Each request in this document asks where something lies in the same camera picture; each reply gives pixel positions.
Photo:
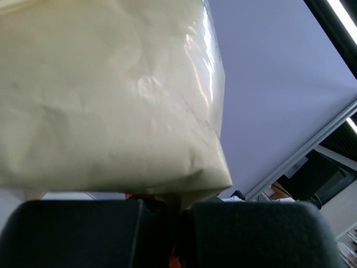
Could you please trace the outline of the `cassava chips bag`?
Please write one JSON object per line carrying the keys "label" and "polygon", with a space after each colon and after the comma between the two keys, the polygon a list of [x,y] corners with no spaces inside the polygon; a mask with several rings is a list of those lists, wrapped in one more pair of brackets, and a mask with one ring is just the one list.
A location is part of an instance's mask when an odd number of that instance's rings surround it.
{"label": "cassava chips bag", "polygon": [[181,212],[231,187],[208,1],[2,1],[1,186]]}

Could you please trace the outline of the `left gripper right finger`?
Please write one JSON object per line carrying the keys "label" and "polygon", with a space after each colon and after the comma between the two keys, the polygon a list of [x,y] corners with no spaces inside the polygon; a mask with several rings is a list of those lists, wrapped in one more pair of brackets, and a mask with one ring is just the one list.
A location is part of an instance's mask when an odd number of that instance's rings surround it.
{"label": "left gripper right finger", "polygon": [[306,202],[204,202],[184,215],[183,267],[341,267],[333,235]]}

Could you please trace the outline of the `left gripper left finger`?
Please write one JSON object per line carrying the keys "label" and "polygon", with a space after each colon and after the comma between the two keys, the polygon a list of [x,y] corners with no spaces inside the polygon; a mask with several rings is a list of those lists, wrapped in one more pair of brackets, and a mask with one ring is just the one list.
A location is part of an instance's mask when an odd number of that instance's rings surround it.
{"label": "left gripper left finger", "polygon": [[1,266],[169,267],[166,216],[157,201],[25,202],[1,232]]}

